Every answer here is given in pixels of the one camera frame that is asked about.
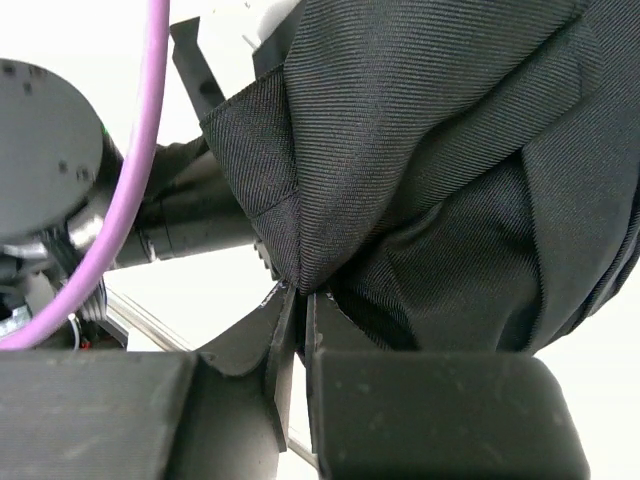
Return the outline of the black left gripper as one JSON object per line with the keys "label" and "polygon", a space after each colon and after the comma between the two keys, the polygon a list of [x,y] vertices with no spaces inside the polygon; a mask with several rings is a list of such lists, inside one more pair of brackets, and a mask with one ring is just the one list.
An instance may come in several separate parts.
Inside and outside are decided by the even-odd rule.
{"label": "black left gripper", "polygon": [[1,63],[1,326],[24,328],[36,314],[31,284],[65,286],[46,302],[45,328],[70,308],[106,314],[102,273],[252,244],[262,248],[203,140],[153,149],[172,59],[195,111],[223,100],[199,44],[204,22],[152,22],[143,68],[143,108],[134,147],[121,155],[88,100],[59,75],[15,59]]}

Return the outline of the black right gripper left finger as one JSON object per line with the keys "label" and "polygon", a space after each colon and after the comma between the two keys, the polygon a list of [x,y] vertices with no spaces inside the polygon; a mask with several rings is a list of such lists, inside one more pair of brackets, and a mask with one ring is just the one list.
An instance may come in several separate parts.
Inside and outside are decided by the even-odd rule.
{"label": "black right gripper left finger", "polygon": [[5,479],[272,479],[286,448],[293,289],[200,351],[1,357]]}

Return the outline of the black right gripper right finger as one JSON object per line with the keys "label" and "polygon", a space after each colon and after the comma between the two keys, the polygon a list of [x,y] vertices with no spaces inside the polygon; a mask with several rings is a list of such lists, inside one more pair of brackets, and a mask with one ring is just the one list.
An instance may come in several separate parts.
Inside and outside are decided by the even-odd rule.
{"label": "black right gripper right finger", "polygon": [[380,349],[309,297],[312,446],[324,479],[586,479],[590,468],[551,371],[513,353]]}

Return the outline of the black pleated skirt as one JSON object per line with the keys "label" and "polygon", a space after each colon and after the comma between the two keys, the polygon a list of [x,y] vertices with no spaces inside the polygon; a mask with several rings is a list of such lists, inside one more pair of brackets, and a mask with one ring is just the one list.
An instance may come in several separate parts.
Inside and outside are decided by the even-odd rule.
{"label": "black pleated skirt", "polygon": [[280,275],[394,349],[539,350],[639,257],[635,1],[310,1],[201,127]]}

